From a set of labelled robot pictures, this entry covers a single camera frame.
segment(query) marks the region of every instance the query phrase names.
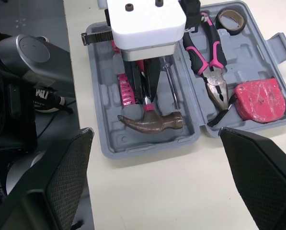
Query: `black mesh cover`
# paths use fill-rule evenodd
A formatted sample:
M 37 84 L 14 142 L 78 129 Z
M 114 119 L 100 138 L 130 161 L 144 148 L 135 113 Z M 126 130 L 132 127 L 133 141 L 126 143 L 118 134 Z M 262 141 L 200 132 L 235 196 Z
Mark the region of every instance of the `black mesh cover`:
M 223 128 L 235 185 L 261 230 L 286 229 L 286 155 L 270 139 Z
M 50 180 L 46 193 L 61 229 L 69 230 L 74 219 L 86 180 L 91 135 L 72 142 L 61 164 Z

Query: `tool case compartment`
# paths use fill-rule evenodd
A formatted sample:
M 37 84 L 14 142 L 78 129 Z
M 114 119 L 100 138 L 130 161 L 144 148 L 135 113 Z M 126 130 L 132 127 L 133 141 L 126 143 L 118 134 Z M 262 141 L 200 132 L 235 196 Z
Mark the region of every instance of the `tool case compartment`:
M 234 36 L 225 29 L 218 30 L 222 48 L 228 64 L 223 71 L 227 82 L 229 96 L 240 83 L 253 80 L 264 80 L 274 76 L 286 101 L 286 85 L 277 65 L 286 60 L 286 37 L 278 33 L 268 41 L 263 39 L 257 24 L 247 5 L 241 1 L 224 2 L 201 7 L 214 21 L 223 8 L 237 10 L 246 20 L 244 30 Z M 101 32 L 107 28 L 105 22 L 95 23 L 87 28 L 87 33 Z M 206 60 L 209 60 L 209 44 L 205 33 L 190 34 L 197 49 Z M 131 119 L 141 119 L 141 105 L 129 105 L 122 108 L 118 74 L 125 72 L 122 58 L 114 54 L 111 42 L 95 43 L 88 46 L 94 102 L 98 129 L 103 154 L 110 159 L 121 159 L 153 153 L 159 150 L 173 149 L 193 144 L 201 135 L 200 128 L 212 137 L 218 137 L 221 127 L 232 127 L 250 132 L 286 125 L 284 116 L 271 123 L 259 124 L 251 120 L 243 121 L 235 106 L 214 127 L 207 123 L 218 113 L 206 91 L 204 80 L 194 75 L 188 53 L 182 41 L 173 55 L 172 80 L 177 88 L 179 110 L 185 118 L 185 127 L 180 130 L 166 129 L 158 134 L 143 134 L 126 127 L 118 121 L 117 115 Z M 176 111 L 172 93 L 164 71 L 160 74 L 157 96 L 153 102 L 156 112 L 168 115 Z

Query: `tool case latch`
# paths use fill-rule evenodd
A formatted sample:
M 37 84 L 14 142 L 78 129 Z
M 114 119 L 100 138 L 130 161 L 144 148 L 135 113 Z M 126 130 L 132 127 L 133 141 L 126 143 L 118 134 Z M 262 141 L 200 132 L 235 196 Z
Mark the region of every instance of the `tool case latch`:
M 266 43 L 277 65 L 286 61 L 286 36 L 284 33 L 276 33 Z

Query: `sticker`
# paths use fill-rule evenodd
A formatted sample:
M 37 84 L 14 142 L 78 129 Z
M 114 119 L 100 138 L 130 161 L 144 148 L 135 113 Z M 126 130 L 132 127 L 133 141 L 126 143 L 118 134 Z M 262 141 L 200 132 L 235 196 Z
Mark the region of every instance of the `sticker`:
M 53 83 L 56 82 L 55 80 L 53 80 L 51 78 L 38 75 L 31 70 L 26 72 L 26 74 L 23 76 L 23 79 L 28 81 L 28 82 L 31 82 L 31 83 L 34 83 L 34 84 L 37 84 L 40 86 L 44 86 L 44 87 L 49 87 Z

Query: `roll of tape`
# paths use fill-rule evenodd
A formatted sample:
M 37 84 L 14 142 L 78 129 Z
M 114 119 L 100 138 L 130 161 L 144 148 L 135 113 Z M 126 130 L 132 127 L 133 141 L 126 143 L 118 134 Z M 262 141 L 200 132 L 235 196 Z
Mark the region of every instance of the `roll of tape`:
M 233 9 L 222 9 L 216 17 L 216 28 L 226 29 L 230 35 L 238 35 L 245 25 L 243 16 Z

